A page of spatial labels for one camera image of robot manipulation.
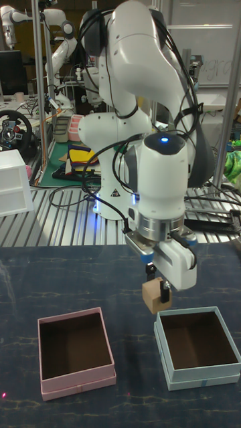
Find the desk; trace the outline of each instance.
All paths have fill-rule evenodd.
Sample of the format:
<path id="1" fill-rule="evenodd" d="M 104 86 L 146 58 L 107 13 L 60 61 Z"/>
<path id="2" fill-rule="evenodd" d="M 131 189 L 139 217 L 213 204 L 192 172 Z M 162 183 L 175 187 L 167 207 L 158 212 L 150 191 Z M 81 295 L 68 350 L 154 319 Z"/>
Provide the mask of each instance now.
<path id="1" fill-rule="evenodd" d="M 204 112 L 214 112 L 223 110 L 226 104 L 226 98 L 218 94 L 199 94 L 197 93 L 198 103 L 204 103 Z"/>
<path id="2" fill-rule="evenodd" d="M 196 252 L 197 286 L 174 292 L 173 307 L 217 305 L 241 351 L 241 243 L 200 244 Z M 145 266 L 122 245 L 1 248 L 0 428 L 240 428 L 241 381 L 168 392 L 144 281 Z M 116 386 L 44 403 L 37 318 L 95 306 Z"/>

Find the white drawer unit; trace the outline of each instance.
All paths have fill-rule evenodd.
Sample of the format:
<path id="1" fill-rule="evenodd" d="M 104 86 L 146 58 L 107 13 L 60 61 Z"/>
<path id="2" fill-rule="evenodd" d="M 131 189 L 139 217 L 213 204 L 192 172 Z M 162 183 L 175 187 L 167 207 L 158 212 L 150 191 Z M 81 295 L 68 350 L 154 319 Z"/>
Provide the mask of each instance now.
<path id="1" fill-rule="evenodd" d="M 19 151 L 0 152 L 0 217 L 32 210 L 26 165 Z"/>

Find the gaming steering wheel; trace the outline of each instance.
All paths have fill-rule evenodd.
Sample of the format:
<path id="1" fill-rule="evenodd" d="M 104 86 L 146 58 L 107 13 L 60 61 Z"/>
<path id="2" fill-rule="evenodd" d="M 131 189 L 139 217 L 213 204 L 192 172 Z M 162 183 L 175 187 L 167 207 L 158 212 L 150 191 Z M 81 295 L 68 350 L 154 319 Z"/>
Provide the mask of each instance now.
<path id="1" fill-rule="evenodd" d="M 16 148 L 22 154 L 31 141 L 31 124 L 22 113 L 15 110 L 2 110 L 0 118 L 3 116 L 8 117 L 2 121 L 0 126 L 0 151 Z M 24 123 L 27 130 L 19 127 L 21 122 Z"/>

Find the pink tray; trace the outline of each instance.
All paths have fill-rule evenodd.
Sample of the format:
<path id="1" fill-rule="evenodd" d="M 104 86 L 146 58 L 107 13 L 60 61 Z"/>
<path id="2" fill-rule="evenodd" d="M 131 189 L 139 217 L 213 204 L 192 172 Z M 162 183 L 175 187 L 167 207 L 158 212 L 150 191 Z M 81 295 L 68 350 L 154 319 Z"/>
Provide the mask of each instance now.
<path id="1" fill-rule="evenodd" d="M 37 321 L 43 400 L 116 383 L 101 308 Z"/>
<path id="2" fill-rule="evenodd" d="M 81 114 L 73 114 L 71 117 L 70 125 L 68 128 L 68 139 L 69 141 L 80 141 L 80 137 L 78 136 L 78 124 L 80 119 L 84 116 Z"/>

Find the blue led light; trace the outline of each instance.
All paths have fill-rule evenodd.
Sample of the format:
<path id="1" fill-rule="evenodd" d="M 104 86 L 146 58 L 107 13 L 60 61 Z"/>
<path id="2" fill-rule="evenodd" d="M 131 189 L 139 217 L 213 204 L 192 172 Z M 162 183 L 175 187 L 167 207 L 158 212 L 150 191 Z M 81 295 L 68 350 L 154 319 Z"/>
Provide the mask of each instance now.
<path id="1" fill-rule="evenodd" d="M 161 142 L 169 142 L 169 139 L 166 136 L 163 136 L 161 138 Z"/>

